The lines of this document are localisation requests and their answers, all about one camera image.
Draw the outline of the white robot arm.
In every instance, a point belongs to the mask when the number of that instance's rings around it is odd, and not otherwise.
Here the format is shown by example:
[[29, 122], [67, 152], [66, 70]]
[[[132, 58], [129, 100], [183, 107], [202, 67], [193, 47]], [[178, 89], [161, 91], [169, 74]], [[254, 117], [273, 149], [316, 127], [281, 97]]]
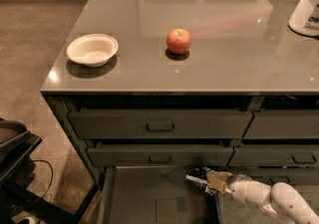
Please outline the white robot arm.
[[246, 175], [213, 170], [205, 176], [209, 188], [229, 193], [237, 201], [252, 204], [281, 224], [319, 224], [319, 216], [287, 183], [268, 185]]

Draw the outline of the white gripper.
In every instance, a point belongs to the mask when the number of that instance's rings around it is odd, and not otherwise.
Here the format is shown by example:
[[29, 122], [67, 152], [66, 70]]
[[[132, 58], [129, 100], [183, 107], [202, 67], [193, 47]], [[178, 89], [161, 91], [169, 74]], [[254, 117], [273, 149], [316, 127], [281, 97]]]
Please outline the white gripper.
[[269, 186], [249, 176], [240, 174], [232, 177], [230, 172], [211, 170], [206, 173], [206, 179], [210, 187], [218, 192], [224, 193], [230, 190], [232, 197], [237, 201], [257, 207], [269, 202]]

